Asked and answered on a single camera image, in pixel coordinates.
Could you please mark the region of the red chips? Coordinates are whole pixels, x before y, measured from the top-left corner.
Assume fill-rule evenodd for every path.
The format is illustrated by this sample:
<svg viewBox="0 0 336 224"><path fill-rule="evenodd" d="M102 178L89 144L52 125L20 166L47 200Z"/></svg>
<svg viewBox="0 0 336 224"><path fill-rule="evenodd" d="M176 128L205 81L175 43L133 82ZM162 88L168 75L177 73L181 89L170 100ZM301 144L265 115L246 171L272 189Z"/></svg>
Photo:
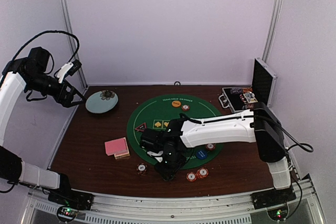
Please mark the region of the red chips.
<svg viewBox="0 0 336 224"><path fill-rule="evenodd" d="M182 106L181 106L181 109L182 109L183 111L188 111L188 110L190 109L190 106L187 105L187 104L185 104L185 105L182 105Z"/></svg>
<svg viewBox="0 0 336 224"><path fill-rule="evenodd" d="M207 149L207 150L209 150L209 151L212 151L212 150L214 150L214 149L215 149L215 147L216 147L216 145L215 145L215 144L207 144L207 145L206 145L206 149Z"/></svg>
<svg viewBox="0 0 336 224"><path fill-rule="evenodd" d="M194 182L194 181L197 180L197 175L194 172L189 172L189 173L186 174L186 179L189 182Z"/></svg>

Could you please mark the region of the orange chip stack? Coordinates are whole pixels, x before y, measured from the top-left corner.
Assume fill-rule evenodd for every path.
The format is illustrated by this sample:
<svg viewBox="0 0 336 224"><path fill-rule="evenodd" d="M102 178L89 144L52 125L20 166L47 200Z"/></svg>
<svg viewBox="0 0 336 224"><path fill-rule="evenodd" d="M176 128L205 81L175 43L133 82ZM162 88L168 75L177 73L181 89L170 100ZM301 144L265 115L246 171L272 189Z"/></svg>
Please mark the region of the orange chip stack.
<svg viewBox="0 0 336 224"><path fill-rule="evenodd" d="M202 167L202 168L197 170L196 174L197 174L198 178L203 179L203 178L206 178L208 176L209 172L208 172L207 168Z"/></svg>

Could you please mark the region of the blue small blind button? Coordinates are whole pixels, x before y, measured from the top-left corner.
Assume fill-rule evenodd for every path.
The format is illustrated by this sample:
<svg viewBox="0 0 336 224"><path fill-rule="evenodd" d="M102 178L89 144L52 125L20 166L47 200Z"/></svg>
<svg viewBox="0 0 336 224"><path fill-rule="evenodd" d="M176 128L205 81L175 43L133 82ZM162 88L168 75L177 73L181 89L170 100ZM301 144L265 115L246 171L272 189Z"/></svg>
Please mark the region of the blue small blind button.
<svg viewBox="0 0 336 224"><path fill-rule="evenodd" d="M196 152L196 158L200 160L204 160L208 157L207 151L199 150Z"/></svg>

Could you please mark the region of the triangular black red dealer button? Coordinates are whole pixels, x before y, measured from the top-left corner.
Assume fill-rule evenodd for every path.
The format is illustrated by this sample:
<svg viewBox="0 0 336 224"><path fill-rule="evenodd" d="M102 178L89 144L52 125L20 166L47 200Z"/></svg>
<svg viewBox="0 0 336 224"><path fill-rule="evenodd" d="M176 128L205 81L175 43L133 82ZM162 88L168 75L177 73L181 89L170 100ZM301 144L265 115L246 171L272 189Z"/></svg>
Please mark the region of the triangular black red dealer button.
<svg viewBox="0 0 336 224"><path fill-rule="evenodd" d="M139 126L135 127L136 132L144 132L147 129L146 123L142 123Z"/></svg>

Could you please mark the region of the orange big blind button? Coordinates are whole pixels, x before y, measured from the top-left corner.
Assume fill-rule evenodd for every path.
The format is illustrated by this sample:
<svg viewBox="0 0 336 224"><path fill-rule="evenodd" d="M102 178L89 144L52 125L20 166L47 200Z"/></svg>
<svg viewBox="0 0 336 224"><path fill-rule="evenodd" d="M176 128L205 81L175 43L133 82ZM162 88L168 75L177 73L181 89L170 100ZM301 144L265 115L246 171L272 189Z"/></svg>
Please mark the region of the orange big blind button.
<svg viewBox="0 0 336 224"><path fill-rule="evenodd" d="M175 108L178 108L178 107L181 106L181 102L178 101L178 100L174 100L174 101L172 102L172 106L175 107Z"/></svg>

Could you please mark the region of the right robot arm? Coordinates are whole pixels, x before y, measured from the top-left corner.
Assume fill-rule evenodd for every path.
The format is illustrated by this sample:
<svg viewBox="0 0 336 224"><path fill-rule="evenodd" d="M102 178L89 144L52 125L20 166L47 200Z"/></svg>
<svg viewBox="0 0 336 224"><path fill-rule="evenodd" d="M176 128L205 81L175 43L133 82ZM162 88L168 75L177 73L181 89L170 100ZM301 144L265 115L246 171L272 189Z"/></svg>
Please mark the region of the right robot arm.
<svg viewBox="0 0 336 224"><path fill-rule="evenodd" d="M269 192L272 203L279 204L289 196L291 178L284 130L262 102L252 109L212 118L195 119L181 113L164 130L145 129L139 146L156 160L154 167L161 177L170 181L187 163L187 150L231 142L257 144L259 158L267 163L273 179L274 188Z"/></svg>

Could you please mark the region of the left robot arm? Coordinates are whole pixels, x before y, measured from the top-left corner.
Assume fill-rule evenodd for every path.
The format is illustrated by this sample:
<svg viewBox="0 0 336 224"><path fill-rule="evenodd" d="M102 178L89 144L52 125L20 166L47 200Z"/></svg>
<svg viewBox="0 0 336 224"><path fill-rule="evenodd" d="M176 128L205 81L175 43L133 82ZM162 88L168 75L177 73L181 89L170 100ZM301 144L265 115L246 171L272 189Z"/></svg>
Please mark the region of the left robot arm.
<svg viewBox="0 0 336 224"><path fill-rule="evenodd" d="M39 92L65 108L86 102L86 98L67 80L80 69L79 60L64 64L55 77L47 73L50 52L42 47L30 50L28 57L10 61L1 76L1 143L13 108L21 93ZM65 174L51 172L24 162L19 156L1 147L1 178L12 185L19 183L55 190L54 194L64 205L71 205L76 197Z"/></svg>

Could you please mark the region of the light blue flower plate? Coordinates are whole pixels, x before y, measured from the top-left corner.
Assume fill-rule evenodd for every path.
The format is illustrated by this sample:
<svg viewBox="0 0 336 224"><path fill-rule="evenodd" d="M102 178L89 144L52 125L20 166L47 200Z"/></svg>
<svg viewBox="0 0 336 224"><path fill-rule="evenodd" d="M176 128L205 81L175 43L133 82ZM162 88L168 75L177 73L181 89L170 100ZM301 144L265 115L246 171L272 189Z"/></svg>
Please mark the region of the light blue flower plate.
<svg viewBox="0 0 336 224"><path fill-rule="evenodd" d="M86 110L93 114L103 114L112 110L118 103L118 95L111 90L92 94L86 101Z"/></svg>

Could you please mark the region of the black white chip stack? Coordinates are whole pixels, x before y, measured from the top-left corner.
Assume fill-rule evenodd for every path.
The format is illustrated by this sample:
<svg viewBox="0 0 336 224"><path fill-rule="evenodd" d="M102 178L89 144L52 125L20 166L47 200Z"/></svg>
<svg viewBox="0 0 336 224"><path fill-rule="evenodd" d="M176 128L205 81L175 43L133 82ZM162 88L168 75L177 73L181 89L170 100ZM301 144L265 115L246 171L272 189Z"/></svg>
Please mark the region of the black white chip stack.
<svg viewBox="0 0 336 224"><path fill-rule="evenodd" d="M141 175L141 176L145 175L147 171L147 165L144 163L138 164L136 167L136 171L138 175Z"/></svg>

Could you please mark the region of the playing card box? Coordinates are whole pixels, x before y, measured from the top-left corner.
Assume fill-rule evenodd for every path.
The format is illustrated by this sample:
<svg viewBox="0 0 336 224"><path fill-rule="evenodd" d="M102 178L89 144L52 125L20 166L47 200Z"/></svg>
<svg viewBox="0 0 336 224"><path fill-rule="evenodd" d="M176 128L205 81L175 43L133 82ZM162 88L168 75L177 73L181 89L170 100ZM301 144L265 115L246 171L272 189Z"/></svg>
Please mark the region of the playing card box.
<svg viewBox="0 0 336 224"><path fill-rule="evenodd" d="M121 159L121 158L129 157L129 156L130 156L129 151L125 151L120 154L114 154L115 159Z"/></svg>

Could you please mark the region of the red playing card deck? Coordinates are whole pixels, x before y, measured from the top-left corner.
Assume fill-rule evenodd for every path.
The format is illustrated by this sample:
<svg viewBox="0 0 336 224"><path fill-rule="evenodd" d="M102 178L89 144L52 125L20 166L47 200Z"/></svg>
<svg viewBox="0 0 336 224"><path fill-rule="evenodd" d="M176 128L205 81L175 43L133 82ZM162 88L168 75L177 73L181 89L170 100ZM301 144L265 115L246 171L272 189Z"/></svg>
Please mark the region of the red playing card deck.
<svg viewBox="0 0 336 224"><path fill-rule="evenodd" d="M122 155L128 152L128 145L125 137L107 141L104 143L104 146L108 156Z"/></svg>

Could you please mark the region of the round green poker mat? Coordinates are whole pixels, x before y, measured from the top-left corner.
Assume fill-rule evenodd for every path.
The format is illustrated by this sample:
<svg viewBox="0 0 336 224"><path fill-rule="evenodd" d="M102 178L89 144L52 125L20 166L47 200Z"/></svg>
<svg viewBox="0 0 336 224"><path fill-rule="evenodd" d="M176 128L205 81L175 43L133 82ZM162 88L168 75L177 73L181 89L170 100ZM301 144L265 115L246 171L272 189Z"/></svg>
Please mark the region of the round green poker mat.
<svg viewBox="0 0 336 224"><path fill-rule="evenodd" d="M189 105L188 111L183 111L181 106L175 108L172 102L178 100L182 105ZM151 98L142 103L131 114L127 124L127 140L136 154L148 164L156 164L155 160L146 154L146 150L140 147L142 132L136 132L135 127L146 123L147 129L164 130L172 119L180 117L185 113L191 118L212 118L222 113L210 102L187 94L167 94Z"/></svg>

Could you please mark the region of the aluminium poker chip case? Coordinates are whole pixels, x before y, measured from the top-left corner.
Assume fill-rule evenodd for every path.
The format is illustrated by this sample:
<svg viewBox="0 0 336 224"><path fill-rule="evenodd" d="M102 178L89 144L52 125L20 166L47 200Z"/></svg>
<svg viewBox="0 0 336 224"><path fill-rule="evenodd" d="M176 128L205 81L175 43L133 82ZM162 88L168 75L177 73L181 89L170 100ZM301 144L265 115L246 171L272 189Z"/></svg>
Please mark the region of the aluminium poker chip case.
<svg viewBox="0 0 336 224"><path fill-rule="evenodd" d="M255 58L252 83L247 86L222 88L218 100L222 108L230 109L233 113L251 109L258 102L269 106L276 81L276 73L261 58Z"/></svg>

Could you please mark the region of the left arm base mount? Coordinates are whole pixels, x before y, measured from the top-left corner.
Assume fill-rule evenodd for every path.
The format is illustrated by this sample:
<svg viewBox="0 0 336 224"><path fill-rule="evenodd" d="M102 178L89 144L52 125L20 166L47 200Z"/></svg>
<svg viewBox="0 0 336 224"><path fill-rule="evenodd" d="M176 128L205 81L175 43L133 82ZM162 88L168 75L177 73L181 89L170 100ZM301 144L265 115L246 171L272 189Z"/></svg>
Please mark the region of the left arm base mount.
<svg viewBox="0 0 336 224"><path fill-rule="evenodd" d="M48 194L49 201L77 210L90 210L93 199L93 194L73 190L69 194L50 190Z"/></svg>

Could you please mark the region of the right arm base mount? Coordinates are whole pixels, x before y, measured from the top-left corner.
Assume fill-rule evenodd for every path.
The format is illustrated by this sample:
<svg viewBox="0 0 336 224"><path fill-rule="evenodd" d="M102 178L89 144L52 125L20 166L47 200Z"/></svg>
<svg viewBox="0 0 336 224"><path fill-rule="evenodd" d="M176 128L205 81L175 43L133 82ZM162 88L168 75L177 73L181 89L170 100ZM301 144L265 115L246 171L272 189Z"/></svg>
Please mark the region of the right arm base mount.
<svg viewBox="0 0 336 224"><path fill-rule="evenodd" d="M251 199L255 209L268 208L285 204L296 199L296 194L292 189L270 189L251 194Z"/></svg>

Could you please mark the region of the left aluminium frame post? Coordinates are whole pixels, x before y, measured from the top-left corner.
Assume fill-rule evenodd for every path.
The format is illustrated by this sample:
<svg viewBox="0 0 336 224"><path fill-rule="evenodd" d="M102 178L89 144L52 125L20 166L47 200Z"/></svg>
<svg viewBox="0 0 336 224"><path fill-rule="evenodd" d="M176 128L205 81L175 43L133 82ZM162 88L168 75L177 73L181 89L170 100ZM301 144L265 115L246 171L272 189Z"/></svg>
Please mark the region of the left aluminium frame post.
<svg viewBox="0 0 336 224"><path fill-rule="evenodd" d="M60 6L61 6L61 12L63 15L63 20L64 20L64 24L65 24L65 31L73 34L73 30L72 30L72 25L71 25L71 21L70 21L70 14L69 14L69 9L68 9L68 3L67 0L60 0ZM83 74L83 70L82 68L80 68L78 70L78 76L79 76L79 80L80 80L80 84L82 86L83 90L87 90L88 85L85 79L85 75Z"/></svg>

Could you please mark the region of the aluminium frame post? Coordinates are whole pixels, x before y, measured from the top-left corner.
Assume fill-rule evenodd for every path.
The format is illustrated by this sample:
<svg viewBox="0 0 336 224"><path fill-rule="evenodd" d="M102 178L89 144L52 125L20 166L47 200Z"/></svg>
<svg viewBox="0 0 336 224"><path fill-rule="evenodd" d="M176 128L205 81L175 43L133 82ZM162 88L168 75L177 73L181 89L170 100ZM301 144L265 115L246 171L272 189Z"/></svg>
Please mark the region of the aluminium frame post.
<svg viewBox="0 0 336 224"><path fill-rule="evenodd" d="M264 47L264 52L262 55L262 60L267 63L270 53L271 53L271 48L274 42L275 38L275 33L276 33L276 27L279 21L281 9L282 9L282 3L283 0L274 0L273 8L272 8L272 14L271 14L271 20L270 20L270 25L268 29L268 35L266 38L266 43Z"/></svg>
<svg viewBox="0 0 336 224"><path fill-rule="evenodd" d="M68 9L68 3L67 0L60 0L60 6L61 6L61 12L63 15L63 20L64 20L64 24L65 24L65 31L73 34L73 30L72 30L72 25L71 25L71 21L70 21L70 14L69 14L69 9ZM82 86L83 90L87 90L88 85L85 79L85 75L83 74L83 70L82 68L80 68L78 70L78 76L79 76L79 80L80 80L80 84Z"/></svg>

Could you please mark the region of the aluminium front rail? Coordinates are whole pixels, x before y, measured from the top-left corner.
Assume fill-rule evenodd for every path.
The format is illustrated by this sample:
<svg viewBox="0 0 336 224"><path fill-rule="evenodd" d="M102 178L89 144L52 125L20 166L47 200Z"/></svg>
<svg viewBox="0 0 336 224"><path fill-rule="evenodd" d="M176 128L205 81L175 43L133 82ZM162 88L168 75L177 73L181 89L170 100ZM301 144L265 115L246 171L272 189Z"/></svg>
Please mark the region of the aluminium front rail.
<svg viewBox="0 0 336 224"><path fill-rule="evenodd" d="M94 194L91 210L78 211L70 223L327 223L310 179L293 184L297 199L283 205L255 208L252 192L191 198L141 198ZM41 190L28 193L19 223L62 223L59 205ZM274 221L275 208L289 207L290 218Z"/></svg>

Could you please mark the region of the right aluminium frame post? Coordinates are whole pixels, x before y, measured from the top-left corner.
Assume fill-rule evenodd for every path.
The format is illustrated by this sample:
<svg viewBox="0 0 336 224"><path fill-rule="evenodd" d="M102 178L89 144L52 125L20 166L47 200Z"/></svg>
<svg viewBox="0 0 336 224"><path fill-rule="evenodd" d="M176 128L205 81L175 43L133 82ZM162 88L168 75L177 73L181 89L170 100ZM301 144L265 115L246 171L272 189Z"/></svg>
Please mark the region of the right aluminium frame post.
<svg viewBox="0 0 336 224"><path fill-rule="evenodd" d="M274 42L275 38L275 33L276 33L276 27L279 21L281 9L282 9L282 3L283 0L274 0L273 8L272 8L272 14L271 14L271 20L270 20L270 25L268 29L268 35L266 38L266 43L264 47L264 52L262 55L262 60L267 63L270 53L271 53L271 48Z"/></svg>

